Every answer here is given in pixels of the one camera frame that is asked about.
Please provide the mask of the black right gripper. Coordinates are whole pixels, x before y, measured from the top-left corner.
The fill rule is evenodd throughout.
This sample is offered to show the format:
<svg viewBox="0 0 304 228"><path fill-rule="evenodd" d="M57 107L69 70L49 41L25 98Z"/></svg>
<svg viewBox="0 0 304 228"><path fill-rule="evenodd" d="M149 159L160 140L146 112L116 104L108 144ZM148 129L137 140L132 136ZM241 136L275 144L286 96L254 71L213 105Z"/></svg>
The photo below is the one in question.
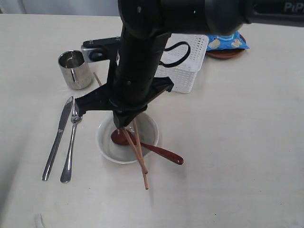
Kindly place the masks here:
<svg viewBox="0 0 304 228"><path fill-rule="evenodd" d="M110 61L106 84L76 99L80 116L88 111L113 111L116 128L128 126L148 103L173 88L169 78L155 78L169 32L140 39L123 30L116 61Z"/></svg>

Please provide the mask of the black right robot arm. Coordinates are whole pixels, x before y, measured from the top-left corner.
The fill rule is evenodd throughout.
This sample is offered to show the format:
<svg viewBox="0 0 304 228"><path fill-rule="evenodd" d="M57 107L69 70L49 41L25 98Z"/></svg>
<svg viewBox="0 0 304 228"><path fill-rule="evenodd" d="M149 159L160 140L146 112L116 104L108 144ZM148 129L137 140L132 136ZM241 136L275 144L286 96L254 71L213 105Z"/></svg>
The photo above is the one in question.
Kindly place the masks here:
<svg viewBox="0 0 304 228"><path fill-rule="evenodd" d="M155 76L173 33L228 36L250 23L302 27L301 0L120 0L121 35L85 41L82 49L109 60L107 81L75 100L80 116L112 111L117 128L127 126L173 82Z"/></svg>

